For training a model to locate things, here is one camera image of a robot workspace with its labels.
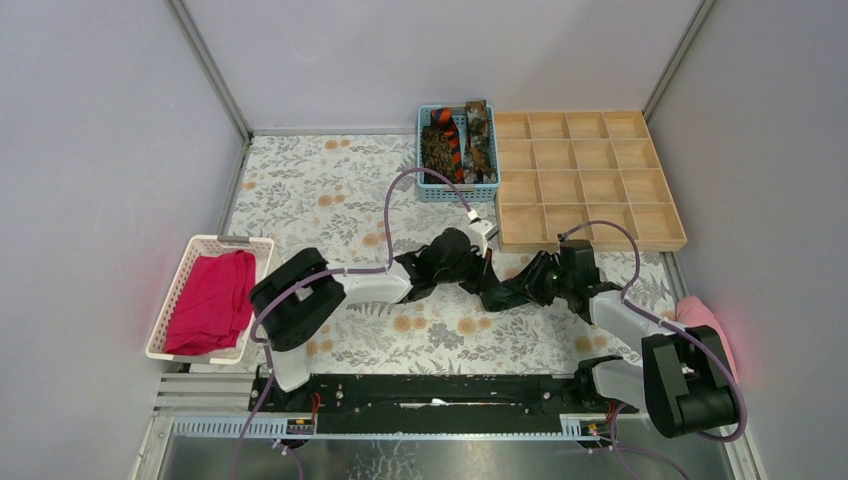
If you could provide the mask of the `dark green leaf tie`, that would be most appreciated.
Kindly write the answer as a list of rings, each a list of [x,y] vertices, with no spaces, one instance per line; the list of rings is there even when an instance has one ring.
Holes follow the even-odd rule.
[[[549,306],[555,295],[552,278],[556,262],[546,251],[538,251],[533,259],[515,276],[500,280],[494,271],[492,252],[483,260],[477,295],[487,312],[502,312],[525,304]]]

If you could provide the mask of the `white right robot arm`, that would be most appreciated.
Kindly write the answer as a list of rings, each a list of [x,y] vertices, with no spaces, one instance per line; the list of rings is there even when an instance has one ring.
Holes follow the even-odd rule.
[[[624,287],[602,280],[589,241],[565,240],[556,254],[538,252],[510,284],[532,303],[564,300],[640,356],[638,365],[617,355],[580,362],[573,396],[583,410],[597,412],[614,400],[647,413],[667,438],[713,437],[732,426],[725,437],[732,441],[744,432],[747,407],[717,330],[686,327],[635,305]]]

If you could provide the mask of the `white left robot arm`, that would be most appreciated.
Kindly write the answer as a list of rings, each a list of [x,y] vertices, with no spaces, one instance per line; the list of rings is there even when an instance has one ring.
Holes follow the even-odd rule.
[[[472,295],[498,286],[484,236],[447,228],[384,266],[333,264],[314,247],[298,252],[250,292],[249,335],[263,348],[274,382],[272,398],[288,411],[307,404],[307,344],[338,309],[418,302],[442,284],[457,284]]]

